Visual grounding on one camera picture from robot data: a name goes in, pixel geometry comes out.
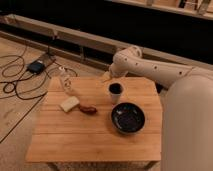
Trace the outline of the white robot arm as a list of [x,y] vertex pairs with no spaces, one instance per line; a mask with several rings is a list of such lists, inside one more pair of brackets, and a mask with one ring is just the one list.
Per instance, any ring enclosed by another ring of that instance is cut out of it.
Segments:
[[213,70],[147,60],[139,47],[130,46],[114,54],[104,78],[128,73],[167,89],[161,171],[213,171]]

